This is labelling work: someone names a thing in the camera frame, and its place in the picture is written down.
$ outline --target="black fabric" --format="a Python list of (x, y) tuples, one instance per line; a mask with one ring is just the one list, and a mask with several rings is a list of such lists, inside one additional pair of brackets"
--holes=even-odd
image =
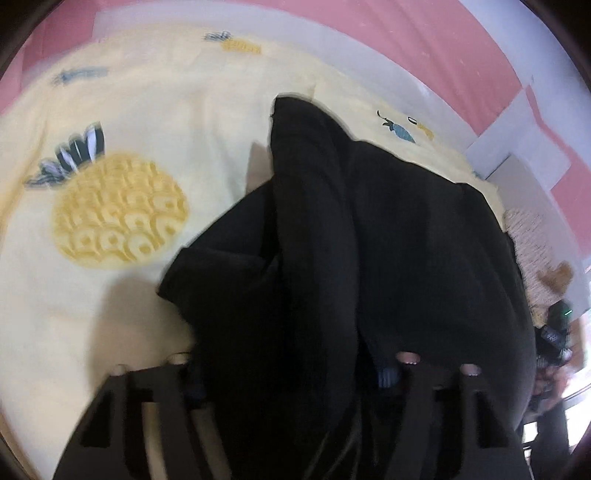
[(401, 404), (378, 373), (395, 371), (398, 351), (480, 365), (517, 427), (533, 329), (512, 244), (483, 196), (351, 140), (296, 98), (275, 101), (271, 150), (272, 180), (183, 249), (160, 287), (196, 331), (236, 476), (302, 478), (323, 439), (344, 445), (338, 432), (357, 424), (373, 425), (371, 438), (342, 465), (354, 478), (364, 458), (379, 464)]
[(570, 457), (564, 404), (559, 402), (537, 423), (538, 435), (531, 445), (531, 471), (535, 480), (554, 480), (560, 477)]

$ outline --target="white bedding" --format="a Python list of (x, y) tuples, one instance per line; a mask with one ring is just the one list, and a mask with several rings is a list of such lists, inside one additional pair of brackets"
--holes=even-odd
[[(313, 98), (355, 137), (470, 183), (502, 221), (496, 188), (428, 119), (288, 46), (212, 33), (152, 26), (87, 46), (0, 119), (0, 403), (43, 479), (114, 365), (189, 349), (156, 285), (182, 245), (270, 178), (278, 94)], [(60, 169), (59, 145), (72, 171)], [(77, 164), (84, 149), (92, 158)]]

